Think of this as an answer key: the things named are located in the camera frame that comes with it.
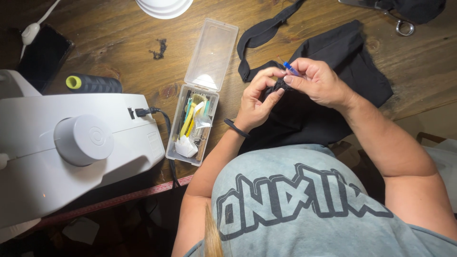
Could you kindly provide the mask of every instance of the hand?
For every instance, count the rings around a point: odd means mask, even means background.
[[[267,86],[275,85],[276,81],[271,78],[272,76],[282,78],[285,75],[284,70],[276,67],[270,67],[257,73],[241,97],[241,106],[234,123],[237,128],[249,133],[251,129],[266,121],[271,109],[284,94],[284,89],[280,88],[269,94],[263,103],[259,101],[260,93]]]
[[[289,75],[284,77],[284,82],[320,105],[341,112],[359,97],[325,62],[298,58],[291,66],[306,76],[300,78],[287,71]]]

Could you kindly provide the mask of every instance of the smartphone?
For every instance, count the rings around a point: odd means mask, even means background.
[[[44,24],[33,42],[26,47],[16,70],[38,92],[43,93],[73,49],[72,41]]]

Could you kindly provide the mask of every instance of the black hair tie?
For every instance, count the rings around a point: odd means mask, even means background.
[[[232,127],[232,128],[233,128],[238,134],[240,134],[241,136],[243,136],[243,137],[245,137],[245,138],[250,138],[250,137],[251,137],[251,135],[249,135],[248,133],[246,133],[246,132],[242,131],[241,129],[237,128],[237,127],[235,126],[235,124],[233,123],[233,120],[225,119],[224,122],[225,122],[228,126]]]

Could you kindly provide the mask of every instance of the woman's left hand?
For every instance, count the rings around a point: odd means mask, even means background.
[[[241,97],[241,106],[235,120],[237,128],[249,133],[251,129],[262,125],[266,121],[271,109],[284,94],[284,89],[280,88],[269,94],[263,103],[259,101],[260,93],[267,86],[275,85],[276,81],[271,77],[282,78],[286,74],[284,70],[276,67],[266,68],[257,73]]]

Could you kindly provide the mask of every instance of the thread spool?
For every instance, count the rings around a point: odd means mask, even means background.
[[[65,82],[73,93],[122,93],[122,84],[115,78],[72,73]]]

